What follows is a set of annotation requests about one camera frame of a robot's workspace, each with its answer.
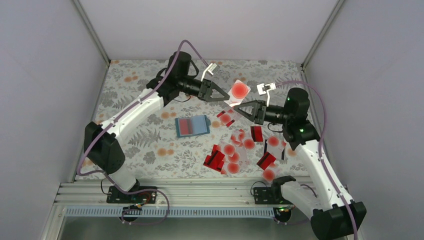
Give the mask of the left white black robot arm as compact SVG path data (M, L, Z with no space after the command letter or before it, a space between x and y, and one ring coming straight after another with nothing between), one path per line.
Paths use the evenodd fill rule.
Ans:
M139 182L124 166L122 149L128 136L150 115L164 108L184 93L205 102L221 102L230 96L216 83L189 75L193 66L190 54L176 51L167 68L150 80L141 94L129 105L102 123L90 122L84 130L83 157L90 159L99 172L119 190L119 196L131 203L139 197Z

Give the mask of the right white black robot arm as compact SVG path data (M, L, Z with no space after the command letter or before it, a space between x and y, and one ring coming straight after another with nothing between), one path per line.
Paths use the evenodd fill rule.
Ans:
M353 199L329 163L323 139L307 119L309 107L308 92L295 87L288 91L283 106L253 100L236 105L234 110L255 124L280 124L286 147L301 158L317 193L317 197L312 196L292 176L284 176L272 182L272 200L294 204L309 219L319 240L349 235L356 240L367 209Z

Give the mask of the teal leather card holder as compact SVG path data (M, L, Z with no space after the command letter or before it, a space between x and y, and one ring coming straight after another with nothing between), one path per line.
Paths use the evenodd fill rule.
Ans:
M210 133L211 121L206 115L178 117L175 119L176 136L187 138Z

